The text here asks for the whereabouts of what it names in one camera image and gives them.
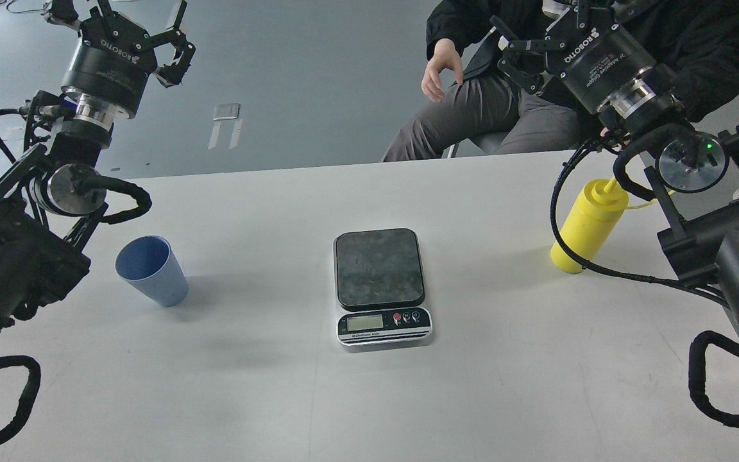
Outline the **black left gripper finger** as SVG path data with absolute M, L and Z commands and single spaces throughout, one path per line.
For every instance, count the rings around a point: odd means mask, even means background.
M 80 30 L 79 14 L 70 0 L 44 1 L 43 18 L 49 24 L 65 26 L 74 31 Z
M 183 17 L 188 8 L 187 1 L 178 1 L 173 8 L 172 20 L 166 30 L 151 36 L 151 47 L 155 49 L 164 44 L 173 47 L 174 55 L 170 64 L 159 65 L 153 73 L 165 88 L 181 85 L 187 73 L 196 47 L 188 41 L 187 32 L 182 28 Z

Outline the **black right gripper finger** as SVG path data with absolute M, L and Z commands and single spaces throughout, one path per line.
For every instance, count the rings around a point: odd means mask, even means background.
M 533 71 L 532 65 L 529 64 L 529 56 L 563 51 L 565 41 L 551 36 L 543 39 L 519 39 L 501 18 L 493 15 L 489 21 L 496 32 L 505 39 L 504 50 L 501 58 L 496 61 L 496 68 L 526 93 L 539 96 L 550 77 L 546 71 Z
M 608 8 L 616 20 L 631 20 L 645 11 L 645 1 L 577 1 L 580 8 Z

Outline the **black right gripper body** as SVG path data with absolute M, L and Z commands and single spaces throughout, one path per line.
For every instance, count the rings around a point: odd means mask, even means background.
M 556 9 L 546 29 L 551 47 L 545 70 L 566 85 L 590 114 L 613 108 L 631 116 L 655 99 L 645 77 L 655 61 L 615 21 L 610 8 L 574 5 Z

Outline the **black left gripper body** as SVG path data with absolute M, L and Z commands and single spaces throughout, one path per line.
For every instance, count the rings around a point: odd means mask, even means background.
M 71 99 L 92 96 L 133 118 L 157 61 L 140 45 L 149 32 L 125 15 L 95 15 L 80 24 L 80 40 L 61 88 Z

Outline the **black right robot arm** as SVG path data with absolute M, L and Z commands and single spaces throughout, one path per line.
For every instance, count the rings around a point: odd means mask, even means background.
M 505 39 L 498 69 L 531 94 L 557 77 L 592 114 L 610 125 L 605 137 L 581 144 L 563 164 L 550 204 L 558 248 L 581 269 L 674 287 L 718 302 L 739 337 L 739 125 L 712 135 L 690 126 L 670 93 L 674 73 L 653 59 L 622 27 L 625 15 L 608 1 L 564 1 L 542 39 L 522 40 L 498 17 L 490 21 Z M 668 220 L 658 234 L 675 280 L 625 274 L 596 265 L 557 224 L 558 195 L 587 154 L 629 140 L 616 154 L 615 189 L 656 201 Z M 706 394 L 706 349 L 715 345 L 739 357 L 739 339 L 704 331 L 689 353 L 690 400 L 701 413 L 739 428 L 739 415 L 723 412 Z

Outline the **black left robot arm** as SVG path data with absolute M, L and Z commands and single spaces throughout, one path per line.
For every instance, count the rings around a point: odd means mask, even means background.
M 150 76 L 179 85 L 196 47 L 182 20 L 187 2 L 174 6 L 172 24 L 151 34 L 97 1 L 81 19 L 71 1 L 47 1 L 43 17 L 78 35 L 61 91 L 38 91 L 20 108 L 0 109 L 0 149 L 11 165 L 0 177 L 0 333 L 59 302 L 90 272 L 84 248 L 101 223 L 146 214 L 143 188 L 96 170 L 112 142 L 115 120 L 135 117 Z M 42 372 L 26 355 L 0 357 L 0 370 L 22 366 L 27 379 L 0 445 L 26 425 Z

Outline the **person's bare hand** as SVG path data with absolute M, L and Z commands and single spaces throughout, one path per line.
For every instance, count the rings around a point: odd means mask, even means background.
M 463 61 L 461 61 L 460 53 L 455 49 L 454 41 L 449 38 L 441 38 L 435 42 L 433 55 L 423 70 L 420 90 L 431 102 L 439 103 L 445 98 L 441 80 L 443 71 L 451 71 L 454 74 L 454 81 L 458 87 L 463 84 Z

